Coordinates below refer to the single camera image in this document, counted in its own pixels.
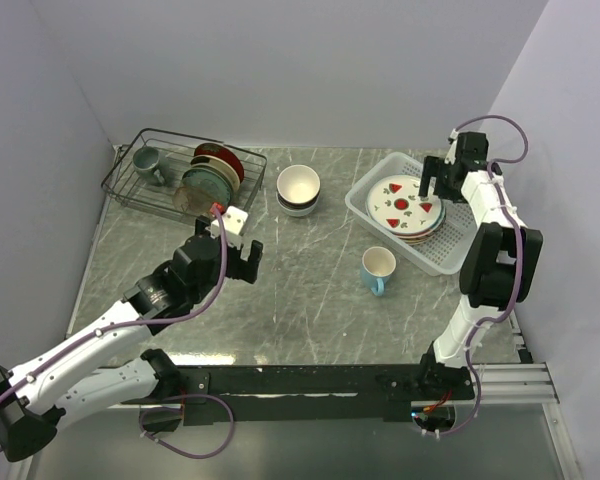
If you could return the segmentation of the red rimmed bottom plate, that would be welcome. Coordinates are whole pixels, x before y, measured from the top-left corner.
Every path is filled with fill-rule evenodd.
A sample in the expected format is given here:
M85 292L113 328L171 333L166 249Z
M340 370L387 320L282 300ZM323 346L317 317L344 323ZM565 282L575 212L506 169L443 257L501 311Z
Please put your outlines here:
M437 233L445 221L445 208L425 202L409 209L373 210L370 217L386 232L406 243L422 243Z

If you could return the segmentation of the clear brown glass plate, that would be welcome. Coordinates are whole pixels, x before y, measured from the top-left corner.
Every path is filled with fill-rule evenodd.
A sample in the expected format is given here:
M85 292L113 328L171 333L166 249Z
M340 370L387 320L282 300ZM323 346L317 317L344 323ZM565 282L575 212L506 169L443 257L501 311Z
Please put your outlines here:
M226 207L207 191L198 187L180 186L175 190L172 203L176 211L195 217L214 218L214 211L224 214Z

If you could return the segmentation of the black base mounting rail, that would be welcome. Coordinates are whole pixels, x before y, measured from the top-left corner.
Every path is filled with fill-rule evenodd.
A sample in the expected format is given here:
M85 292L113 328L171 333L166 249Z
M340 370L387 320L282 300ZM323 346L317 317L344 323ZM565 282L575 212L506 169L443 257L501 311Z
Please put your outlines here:
M435 403L463 396L464 383L426 377L417 365L181 366L177 384L160 395L136 396L124 405L157 406L175 395L184 401L184 424L227 418L237 422L380 419L408 422L415 402Z

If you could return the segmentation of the cream plate in rack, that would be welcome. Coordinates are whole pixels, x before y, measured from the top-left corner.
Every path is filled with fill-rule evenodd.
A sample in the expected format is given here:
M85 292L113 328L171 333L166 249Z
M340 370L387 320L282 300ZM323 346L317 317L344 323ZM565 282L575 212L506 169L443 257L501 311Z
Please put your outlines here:
M221 174L232 187L233 192L237 192L241 186L241 180L238 173L225 161L208 155L194 156L190 162L191 166L205 166Z

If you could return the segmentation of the white top bowl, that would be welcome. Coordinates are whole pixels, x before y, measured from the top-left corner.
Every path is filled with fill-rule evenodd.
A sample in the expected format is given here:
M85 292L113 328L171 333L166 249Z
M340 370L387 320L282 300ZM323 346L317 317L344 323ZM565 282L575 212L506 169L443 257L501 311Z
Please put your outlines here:
M319 175L309 166L291 165L276 181L277 193L292 204L305 204L318 196L321 190Z

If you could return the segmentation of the grey ceramic mug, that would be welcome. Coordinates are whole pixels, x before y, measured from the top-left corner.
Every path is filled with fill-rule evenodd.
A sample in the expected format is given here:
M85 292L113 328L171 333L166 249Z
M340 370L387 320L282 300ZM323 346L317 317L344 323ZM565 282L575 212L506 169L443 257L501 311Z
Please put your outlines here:
M163 187L166 178L163 172L162 156L154 147L141 147L133 155L134 171L149 186Z

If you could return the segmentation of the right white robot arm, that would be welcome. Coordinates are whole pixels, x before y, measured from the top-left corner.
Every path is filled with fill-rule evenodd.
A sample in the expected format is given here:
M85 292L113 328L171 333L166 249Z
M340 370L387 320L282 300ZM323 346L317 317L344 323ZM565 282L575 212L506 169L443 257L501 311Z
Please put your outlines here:
M477 230L459 273L458 307L421 358L418 389L432 399L459 398L471 386L475 350L526 299L543 245L509 199L498 163L487 159L486 135L453 131L449 142L445 157L425 159L419 189L467 204Z

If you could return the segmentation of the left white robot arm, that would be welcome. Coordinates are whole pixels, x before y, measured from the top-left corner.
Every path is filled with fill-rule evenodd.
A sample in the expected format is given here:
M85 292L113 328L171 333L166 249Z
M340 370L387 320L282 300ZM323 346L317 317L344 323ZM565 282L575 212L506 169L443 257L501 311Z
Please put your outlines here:
M113 404L174 397L179 371L161 351L113 370L103 365L119 351L205 312L225 279L256 281L263 245L253 242L248 259L242 259L247 219L246 212L231 207L212 222L198 220L194 235L172 259L91 324L28 362L0 366L0 453L7 461L36 454L59 430Z

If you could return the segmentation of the dark striped bottom bowl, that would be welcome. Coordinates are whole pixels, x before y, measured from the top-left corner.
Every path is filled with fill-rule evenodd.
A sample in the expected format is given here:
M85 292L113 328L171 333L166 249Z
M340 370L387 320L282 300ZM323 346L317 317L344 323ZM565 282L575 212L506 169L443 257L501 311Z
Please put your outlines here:
M283 212L291 217L301 218L310 215L317 207L320 196L316 195L310 202L294 204L285 200L279 193L276 199Z

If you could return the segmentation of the white watermelon pattern plate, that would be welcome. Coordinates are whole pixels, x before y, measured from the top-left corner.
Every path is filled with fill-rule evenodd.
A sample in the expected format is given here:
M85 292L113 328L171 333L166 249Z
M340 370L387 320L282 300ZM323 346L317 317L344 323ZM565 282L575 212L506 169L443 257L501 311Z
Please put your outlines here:
M442 201L429 193L420 196L420 179L411 175L382 178L369 190L365 208L381 228L402 238L416 238L435 230L444 220Z

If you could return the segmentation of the dark red plate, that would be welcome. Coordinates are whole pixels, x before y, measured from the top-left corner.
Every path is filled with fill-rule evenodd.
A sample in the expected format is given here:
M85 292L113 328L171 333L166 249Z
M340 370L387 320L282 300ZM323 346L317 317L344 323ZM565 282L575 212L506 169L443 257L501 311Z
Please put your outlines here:
M243 181L245 178L244 167L240 159L235 153L223 145L213 142L202 143L195 148L194 155L207 155L216 157L230 165L238 175L240 181Z

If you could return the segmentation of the white plastic perforated bin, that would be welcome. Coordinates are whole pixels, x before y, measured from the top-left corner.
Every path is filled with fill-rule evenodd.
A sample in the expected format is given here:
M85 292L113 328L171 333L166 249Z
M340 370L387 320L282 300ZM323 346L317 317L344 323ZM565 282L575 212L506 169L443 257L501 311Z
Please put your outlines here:
M386 246L411 261L431 276L457 273L466 257L477 227L468 204L444 201L445 223L428 241L408 245L381 230L366 212L366 197L371 187L390 175L405 174L420 178L422 162L400 152L388 154L361 177L345 196L345 204L356 222Z

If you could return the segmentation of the teal patterned plate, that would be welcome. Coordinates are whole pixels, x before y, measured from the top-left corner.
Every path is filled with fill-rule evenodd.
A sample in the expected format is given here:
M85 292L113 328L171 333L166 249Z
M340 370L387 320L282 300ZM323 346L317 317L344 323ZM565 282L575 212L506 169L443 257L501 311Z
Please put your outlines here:
M201 189L212 199L227 207L231 204L233 190L230 183L218 172L207 168L191 168L182 175L182 183Z

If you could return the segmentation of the light blue mug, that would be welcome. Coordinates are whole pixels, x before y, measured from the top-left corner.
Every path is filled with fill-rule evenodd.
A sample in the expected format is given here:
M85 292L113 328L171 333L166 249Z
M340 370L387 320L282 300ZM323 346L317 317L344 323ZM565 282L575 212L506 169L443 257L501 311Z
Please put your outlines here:
M389 249L381 246L370 247L362 255L361 280L374 295L382 296L396 266L396 257Z

